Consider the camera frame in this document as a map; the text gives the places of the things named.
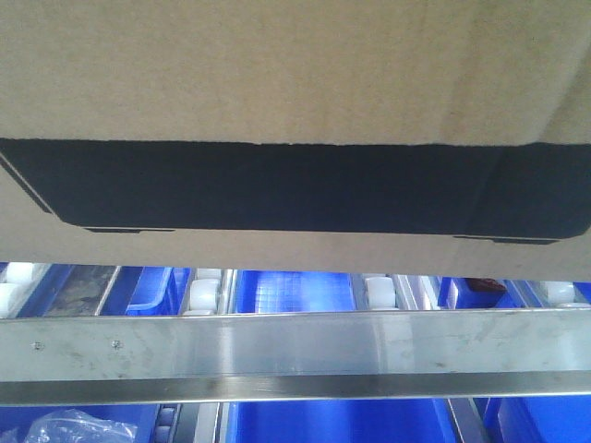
blue crate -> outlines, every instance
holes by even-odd
[[[183,292],[184,288],[179,290],[176,284],[174,268],[144,268],[127,307],[127,315],[176,315],[182,303]]]
[[[238,275],[236,312],[332,312],[355,309],[348,274],[244,270]]]
[[[78,409],[103,420],[136,425],[138,432],[134,443],[150,443],[160,407],[157,404],[0,407],[0,433],[17,427],[18,441],[23,441],[35,420],[48,413],[64,409]]]
[[[591,396],[495,400],[498,411],[488,426],[494,443],[591,441]]]
[[[591,282],[576,282],[574,287],[579,290],[588,303],[591,303]]]
[[[438,305],[449,309],[481,309],[494,307],[506,292],[473,291],[466,279],[444,277],[441,280]]]
[[[242,313],[355,310],[347,274],[242,271]],[[224,443],[452,443],[441,399],[273,401],[232,403]]]

metal beam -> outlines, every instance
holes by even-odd
[[[591,310],[0,322],[0,403],[591,393]]]

white roller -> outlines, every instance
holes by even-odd
[[[576,296],[574,285],[568,281],[543,281],[548,301],[551,305],[572,303]]]
[[[386,277],[386,274],[361,274],[364,279],[370,279],[372,277]]]
[[[217,279],[220,280],[222,277],[222,270],[216,268],[198,268],[197,279]]]
[[[383,309],[396,306],[396,293],[368,293],[369,309]]]
[[[211,316],[213,311],[211,309],[195,309],[193,311],[185,311],[183,316],[187,317],[198,317],[198,316]]]
[[[589,303],[560,303],[558,307],[591,307]]]
[[[17,283],[0,283],[0,318],[6,318],[10,315],[10,309],[15,303],[15,299],[22,288]]]
[[[195,280],[191,283],[190,310],[215,310],[217,308],[220,281],[215,279]]]
[[[29,284],[37,275],[39,266],[35,263],[20,263],[14,261],[6,267],[6,282],[17,284]]]
[[[393,293],[394,282],[390,277],[371,277],[366,279],[368,294]]]

cardboard box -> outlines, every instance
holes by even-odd
[[[588,280],[585,0],[21,2],[0,16],[0,259]],[[536,141],[580,146],[517,148]],[[438,142],[467,148],[398,146]],[[148,200],[141,165],[156,158],[161,179],[199,186]]]

plastic bag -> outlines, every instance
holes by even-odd
[[[9,431],[3,432],[2,434],[0,434],[0,443],[18,443],[17,434],[17,427]]]
[[[133,443],[137,430],[135,425],[69,409],[35,420],[24,443]]]

